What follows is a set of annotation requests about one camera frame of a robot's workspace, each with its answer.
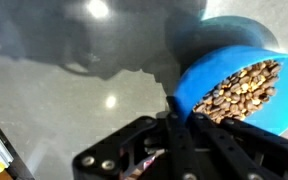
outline black mechanical part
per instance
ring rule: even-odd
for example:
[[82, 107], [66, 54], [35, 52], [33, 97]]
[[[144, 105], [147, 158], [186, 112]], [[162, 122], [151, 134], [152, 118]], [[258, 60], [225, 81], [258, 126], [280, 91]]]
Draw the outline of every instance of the black mechanical part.
[[[140, 180], [288, 179], [288, 140], [234, 119], [215, 125], [200, 113], [191, 114], [184, 125], [174, 112], [157, 120], [141, 117], [82, 152], [73, 161], [74, 177], [124, 179], [125, 169], [149, 157], [145, 149], [152, 147], [165, 153]], [[83, 165], [89, 156], [94, 162]], [[112, 160], [114, 168], [105, 170], [105, 160]]]

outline plastic bowl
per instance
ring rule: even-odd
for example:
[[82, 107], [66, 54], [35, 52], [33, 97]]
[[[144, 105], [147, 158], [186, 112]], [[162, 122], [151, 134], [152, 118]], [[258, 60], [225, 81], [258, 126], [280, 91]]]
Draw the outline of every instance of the plastic bowl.
[[282, 134], [288, 128], [288, 54], [248, 46], [213, 51], [185, 72], [174, 94], [181, 119], [186, 121], [194, 105], [222, 80], [244, 67], [269, 59], [282, 65], [280, 79], [275, 83], [277, 93], [245, 122], [276, 135]]

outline bean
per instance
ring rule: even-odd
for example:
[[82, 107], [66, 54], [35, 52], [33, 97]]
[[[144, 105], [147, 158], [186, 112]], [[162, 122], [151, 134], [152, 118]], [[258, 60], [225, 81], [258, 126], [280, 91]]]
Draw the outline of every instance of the bean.
[[238, 109], [239, 109], [240, 111], [242, 111], [242, 110], [244, 109], [244, 103], [239, 102], [237, 105], [238, 105]]
[[195, 106], [194, 111], [195, 112], [202, 112], [205, 109], [206, 105], [205, 104], [198, 104]]
[[256, 91], [253, 92], [253, 96], [254, 97], [258, 97], [259, 95], [263, 94], [263, 90], [262, 89], [257, 89]]
[[241, 99], [240, 95], [238, 95], [238, 94], [232, 94], [231, 98], [234, 101], [239, 101]]
[[213, 113], [210, 114], [210, 117], [211, 117], [212, 119], [216, 119], [216, 118], [218, 118], [219, 116], [220, 116], [220, 113], [219, 113], [218, 111], [213, 112]]
[[228, 85], [230, 83], [230, 81], [228, 80], [228, 79], [225, 79], [223, 82], [222, 82], [222, 84], [224, 84], [224, 85]]
[[255, 77], [255, 76], [257, 76], [257, 75], [259, 75], [261, 73], [261, 71], [260, 70], [255, 70], [255, 69], [253, 69], [253, 70], [251, 70], [251, 71], [249, 71], [249, 76], [251, 76], [251, 77]]
[[203, 102], [205, 104], [212, 104], [212, 100], [213, 100], [213, 97], [211, 95], [204, 96], [204, 98], [203, 98]]
[[245, 101], [245, 107], [247, 110], [254, 110], [255, 108], [252, 100]]
[[252, 97], [253, 97], [253, 95], [252, 95], [252, 93], [246, 93], [246, 95], [245, 95], [245, 99], [246, 100], [250, 100], [250, 99], [252, 99]]
[[218, 85], [216, 85], [216, 86], [215, 86], [215, 89], [216, 89], [216, 90], [220, 90], [220, 89], [222, 89], [222, 84], [218, 84]]
[[268, 102], [269, 96], [267, 94], [262, 94], [259, 96], [259, 99], [263, 102]]
[[218, 106], [213, 106], [213, 107], [211, 108], [211, 113], [216, 112], [216, 111], [219, 111], [219, 110], [221, 110], [220, 107], [218, 107]]
[[278, 77], [277, 76], [274, 76], [274, 77], [270, 77], [267, 79], [267, 82], [268, 83], [271, 83], [271, 84], [274, 84], [276, 81], [278, 81]]
[[234, 80], [232, 80], [231, 82], [232, 82], [232, 84], [236, 84], [236, 83], [239, 82], [239, 80], [240, 80], [240, 78], [236, 77], [236, 78], [235, 78]]
[[224, 90], [221, 89], [220, 92], [218, 93], [220, 96], [222, 96], [224, 94]]
[[239, 74], [239, 77], [242, 78], [247, 74], [247, 71], [242, 70], [241, 73]]
[[251, 71], [252, 70], [252, 66], [248, 66], [245, 68], [246, 71]]
[[263, 109], [263, 104], [257, 105], [257, 110], [261, 110], [261, 109]]
[[219, 116], [219, 117], [217, 117], [217, 118], [215, 119], [215, 122], [216, 122], [217, 124], [220, 124], [221, 121], [222, 121], [222, 119], [223, 119], [223, 117], [222, 117], [222, 116]]
[[261, 62], [259, 64], [259, 67], [260, 67], [261, 70], [264, 69], [266, 67], [266, 63], [265, 62]]
[[224, 100], [225, 99], [223, 96], [219, 96], [213, 100], [213, 104], [218, 106], [218, 105], [222, 104]]
[[242, 117], [241, 116], [233, 116], [233, 118], [241, 120]]
[[245, 116], [250, 116], [252, 114], [251, 111], [246, 111]]
[[265, 77], [268, 77], [269, 75], [271, 75], [271, 73], [268, 71], [267, 68], [263, 69], [262, 72], [261, 72], [261, 74], [262, 74], [263, 76], [265, 76]]
[[213, 97], [217, 98], [220, 96], [220, 91], [219, 90], [214, 90], [212, 93]]
[[244, 76], [243, 78], [240, 79], [239, 83], [240, 84], [248, 83], [250, 79], [251, 78], [249, 76]]
[[240, 88], [241, 88], [240, 84], [236, 83], [231, 87], [231, 92], [236, 92], [240, 90]]
[[225, 114], [225, 110], [222, 109], [222, 110], [220, 111], [220, 115], [224, 115], [224, 114]]
[[261, 103], [261, 100], [259, 100], [259, 99], [252, 99], [252, 103], [253, 103], [254, 105], [259, 105], [259, 104]]
[[247, 83], [244, 83], [241, 85], [242, 91], [246, 92], [249, 88], [249, 85]]
[[233, 115], [240, 115], [241, 111], [237, 109], [237, 111], [235, 111], [234, 113], [232, 113]]
[[212, 105], [209, 105], [209, 106], [206, 106], [205, 109], [206, 109], [207, 111], [211, 111], [211, 108], [212, 108]]
[[237, 111], [239, 111], [238, 110], [238, 105], [237, 104], [232, 104], [230, 106], [230, 111], [231, 111], [232, 114], [235, 114]]
[[224, 92], [225, 97], [230, 97], [231, 94], [232, 94], [231, 91], [228, 91], [228, 90]]
[[279, 64], [274, 65], [271, 68], [271, 74], [277, 74], [281, 70], [281, 66]]
[[265, 93], [270, 96], [274, 96], [276, 94], [276, 89], [274, 87], [269, 87], [265, 90]]
[[231, 103], [228, 102], [228, 101], [224, 101], [221, 105], [220, 105], [220, 108], [221, 109], [228, 109], [230, 107]]
[[240, 100], [242, 103], [244, 103], [245, 102], [245, 94], [242, 94], [241, 95], [241, 100]]
[[270, 97], [265, 97], [265, 98], [263, 98], [263, 100], [262, 100], [263, 102], [269, 102], [270, 101]]

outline bolt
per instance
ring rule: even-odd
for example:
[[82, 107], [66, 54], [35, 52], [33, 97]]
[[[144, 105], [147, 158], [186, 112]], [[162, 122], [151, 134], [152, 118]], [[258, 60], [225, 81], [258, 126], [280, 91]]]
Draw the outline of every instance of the bolt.
[[201, 115], [201, 114], [197, 114], [197, 115], [196, 115], [196, 118], [201, 120], [201, 119], [204, 119], [204, 116]]
[[146, 121], [147, 124], [151, 124], [153, 122], [152, 119], [146, 119], [145, 121]]
[[172, 113], [172, 114], [171, 114], [171, 118], [173, 118], [173, 119], [177, 119], [177, 118], [178, 118], [178, 115], [175, 114], [175, 113]]
[[106, 171], [112, 170], [115, 167], [115, 163], [112, 160], [106, 160], [102, 163], [102, 168]]
[[234, 124], [234, 121], [231, 120], [231, 119], [228, 119], [228, 120], [226, 120], [226, 123], [227, 123], [227, 124], [230, 124], [230, 125], [233, 125], [233, 124]]
[[183, 180], [197, 180], [196, 176], [192, 173], [186, 173], [183, 176]]
[[249, 180], [263, 180], [263, 178], [260, 175], [255, 174], [255, 173], [248, 174], [248, 179]]
[[91, 166], [93, 165], [95, 162], [95, 159], [92, 156], [86, 156], [83, 160], [82, 160], [82, 164], [84, 166]]

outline glossy floor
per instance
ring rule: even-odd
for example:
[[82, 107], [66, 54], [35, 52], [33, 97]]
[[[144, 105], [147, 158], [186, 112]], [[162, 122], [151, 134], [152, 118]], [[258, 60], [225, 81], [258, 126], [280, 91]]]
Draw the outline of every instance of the glossy floor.
[[74, 155], [234, 44], [288, 52], [288, 1], [0, 0], [0, 126], [37, 179], [72, 179]]

